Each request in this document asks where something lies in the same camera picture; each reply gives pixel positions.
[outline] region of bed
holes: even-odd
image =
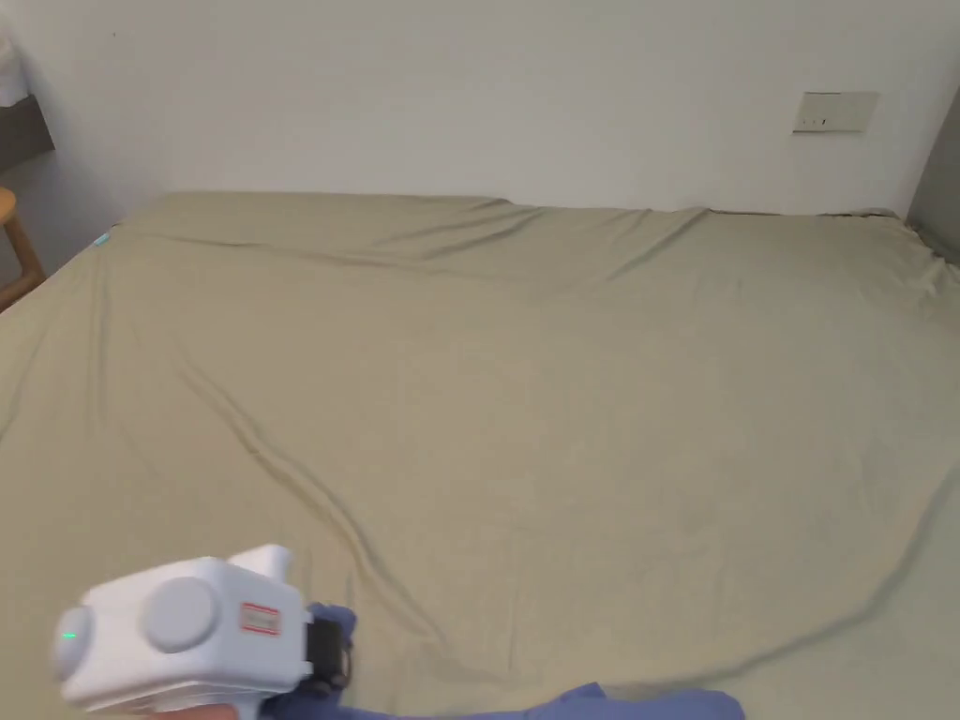
[[[262,542],[365,708],[954,705],[960,273],[895,218],[176,194],[0,339],[19,716],[86,588]]]

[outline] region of wall plate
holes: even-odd
[[[865,132],[878,92],[805,92],[793,132]]]

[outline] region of white device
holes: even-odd
[[[284,582],[290,559],[264,545],[91,589],[57,627],[52,661],[64,700],[125,714],[222,703],[254,720],[265,698],[314,671],[304,629],[313,618]]]

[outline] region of blue cloth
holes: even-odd
[[[357,618],[347,608],[313,605],[314,617],[333,620],[349,639]],[[292,692],[268,701],[264,714],[274,720],[415,720],[340,706],[339,695],[318,699]],[[556,700],[528,710],[485,712],[464,720],[744,720],[743,710],[730,695],[713,690],[684,690],[657,700],[611,700],[597,683],[577,687]]]

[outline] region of wooden stool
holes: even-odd
[[[16,216],[16,197],[5,187],[0,187],[0,225],[7,232],[13,252],[20,263],[20,277],[9,285],[0,287],[0,312],[3,312],[36,288],[47,276],[40,267],[30,238],[23,231],[20,219]]]

